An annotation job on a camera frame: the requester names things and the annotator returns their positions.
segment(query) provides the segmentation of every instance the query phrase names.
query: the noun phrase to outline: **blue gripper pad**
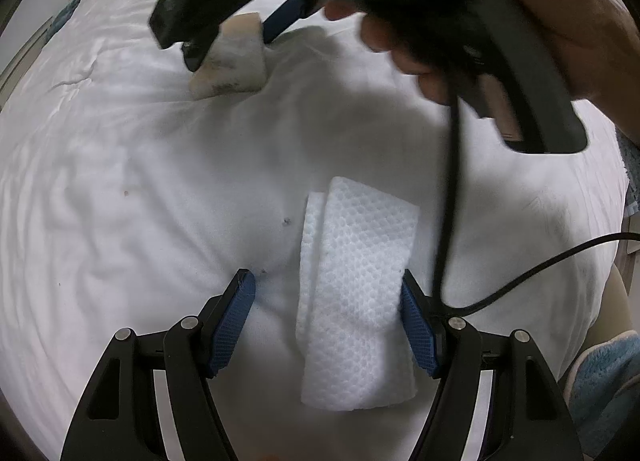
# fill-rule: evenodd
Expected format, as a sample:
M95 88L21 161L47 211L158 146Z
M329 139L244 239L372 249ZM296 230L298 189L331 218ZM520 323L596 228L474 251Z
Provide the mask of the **blue gripper pad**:
M415 362L418 367L427 371L433 376L438 369L436 358L435 340L433 331L420 313L414 294L402 279L402 290L400 294L400 317L404 332L409 339L409 345L414 352Z
M226 307L218 327L213 333L209 359L210 375L217 375L231 359L244 322L255 300L255 277L250 271L245 274L235 295Z

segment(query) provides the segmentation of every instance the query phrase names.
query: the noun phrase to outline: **silver screw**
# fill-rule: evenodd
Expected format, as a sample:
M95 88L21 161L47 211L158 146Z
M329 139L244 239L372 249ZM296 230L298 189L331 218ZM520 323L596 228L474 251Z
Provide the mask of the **silver screw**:
M180 322L180 327L182 329L193 329L198 325L198 317L196 316L188 316L182 319Z
M515 336L518 342L522 342L523 344L526 344L530 339L529 333L523 331L522 329L513 333L513 336Z
M121 342L123 340L126 340L130 336L131 336L131 329L129 329L128 327L123 327L122 329L118 329L115 334L116 340L120 340Z
M460 318L459 316L454 316L449 319L449 326L453 327L453 329L457 329L460 331L461 329L465 328L466 322L463 318Z

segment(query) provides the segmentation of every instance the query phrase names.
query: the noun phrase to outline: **human hand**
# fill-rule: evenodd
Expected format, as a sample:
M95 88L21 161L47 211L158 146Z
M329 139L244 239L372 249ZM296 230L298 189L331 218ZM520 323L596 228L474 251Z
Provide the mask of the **human hand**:
M640 143L640 38L630 15L611 0L520 1L538 20L573 97L593 102ZM329 1L324 7L329 20L355 11L342 2ZM425 97L445 103L440 71L416 61L387 22L367 15L360 35L373 50L389 52L401 72L417 75Z

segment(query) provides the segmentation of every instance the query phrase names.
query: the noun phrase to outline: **mattress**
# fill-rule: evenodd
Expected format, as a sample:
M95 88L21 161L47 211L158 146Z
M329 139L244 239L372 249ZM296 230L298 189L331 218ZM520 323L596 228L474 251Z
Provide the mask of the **mattress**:
M180 49L158 49L156 0L82 0L0 114L0 387L51 460L113 333L197 314L239 267L257 299L210 387L239 459L407 459L436 382L417 373L401 405L325 412L300 403L294 338L306 196L345 176L420 207L410 268L428 286L443 194L447 109L427 102L358 18L315 15L267 50L258 93L194 102ZM243 11L265 18L283 0ZM445 297L476 301L523 271L618 231L626 189L614 128L576 109L590 146L520 155L463 109L463 191ZM470 317L524 328L555 375L598 313L615 243L530 279ZM162 385L162 376L157 376ZM478 451L487 382L466 448ZM166 396L170 459L182 458Z

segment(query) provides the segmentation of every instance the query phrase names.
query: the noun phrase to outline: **honeycomb textured fabric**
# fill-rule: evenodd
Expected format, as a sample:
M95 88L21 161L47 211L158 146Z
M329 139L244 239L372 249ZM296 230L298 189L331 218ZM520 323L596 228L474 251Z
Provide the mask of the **honeycomb textured fabric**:
M264 20L284 1L241 12ZM357 16L321 14L265 49L262 90L194 102L179 44L161 51L149 31L155 3L82 0L2 108L3 394L55 461L113 333L169 329L245 267L255 302L210 383L238 458L409 459L437 387L424 372L416 396L390 407L328 412L300 401L300 242L309 192L349 177L420 208L409 268L428 290L447 111L388 56L366 50ZM575 108L590 146L571 156L511 152L491 120L463 109L451 305L619 231L626 178L613 124L588 102ZM469 320L492 333L528 330L559 375L598 313L615 253L615 243L580 253ZM180 461L168 397L158 394L168 458ZM478 459L486 403L482 393L465 461Z
M406 401L416 388L400 288L418 207L344 177L332 179L324 210L322 199L309 196L300 255L301 288L311 279L296 329L306 351L302 402L352 411Z

